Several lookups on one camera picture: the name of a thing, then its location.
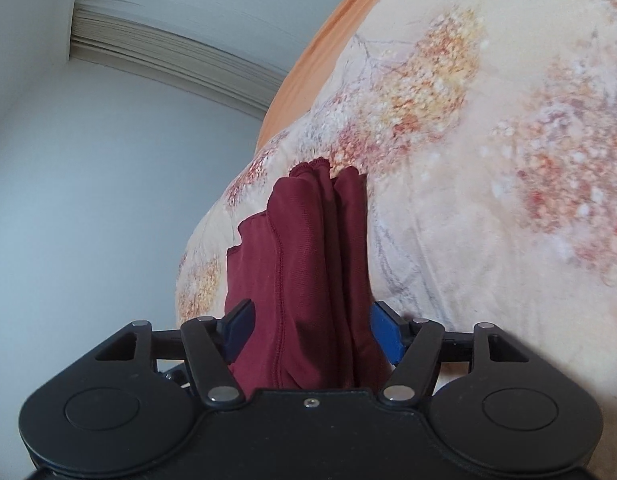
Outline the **dark red knit shirt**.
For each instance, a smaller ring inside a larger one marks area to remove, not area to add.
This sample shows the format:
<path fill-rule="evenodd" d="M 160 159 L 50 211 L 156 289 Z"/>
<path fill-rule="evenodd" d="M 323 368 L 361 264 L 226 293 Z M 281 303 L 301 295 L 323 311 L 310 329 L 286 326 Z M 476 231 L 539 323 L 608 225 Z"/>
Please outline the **dark red knit shirt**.
<path fill-rule="evenodd" d="M 302 162 L 238 232 L 225 306 L 254 304 L 253 333 L 231 366 L 244 392 L 378 390 L 391 367 L 370 327 L 365 176 Z"/>

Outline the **beige pleated curtain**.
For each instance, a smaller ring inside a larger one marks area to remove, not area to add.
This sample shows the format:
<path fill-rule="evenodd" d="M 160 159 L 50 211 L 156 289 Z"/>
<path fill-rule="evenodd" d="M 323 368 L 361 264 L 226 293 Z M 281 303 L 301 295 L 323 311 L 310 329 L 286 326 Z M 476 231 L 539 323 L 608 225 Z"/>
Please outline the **beige pleated curtain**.
<path fill-rule="evenodd" d="M 70 55 L 263 118 L 284 73 L 124 14 L 120 0 L 75 0 Z"/>

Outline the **orange bed sheet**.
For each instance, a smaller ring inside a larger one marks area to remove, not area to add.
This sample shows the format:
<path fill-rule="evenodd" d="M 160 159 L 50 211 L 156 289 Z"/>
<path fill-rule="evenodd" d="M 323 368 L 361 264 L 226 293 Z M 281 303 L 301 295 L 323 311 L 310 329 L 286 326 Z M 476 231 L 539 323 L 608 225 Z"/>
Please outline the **orange bed sheet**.
<path fill-rule="evenodd" d="M 295 62 L 270 104 L 256 149 L 289 127 L 313 106 L 348 40 L 379 0 L 342 0 Z"/>

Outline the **floral beige bed comforter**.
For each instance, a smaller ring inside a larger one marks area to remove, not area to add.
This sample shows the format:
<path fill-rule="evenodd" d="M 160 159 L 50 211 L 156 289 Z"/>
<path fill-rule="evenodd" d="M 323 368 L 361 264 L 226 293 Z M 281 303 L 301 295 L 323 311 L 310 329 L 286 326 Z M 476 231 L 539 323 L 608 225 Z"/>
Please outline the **floral beige bed comforter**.
<path fill-rule="evenodd" d="M 617 0 L 379 0 L 194 230 L 180 321 L 223 309 L 239 223 L 317 157 L 367 176 L 374 296 L 555 362 L 600 404 L 591 468 L 617 479 Z"/>

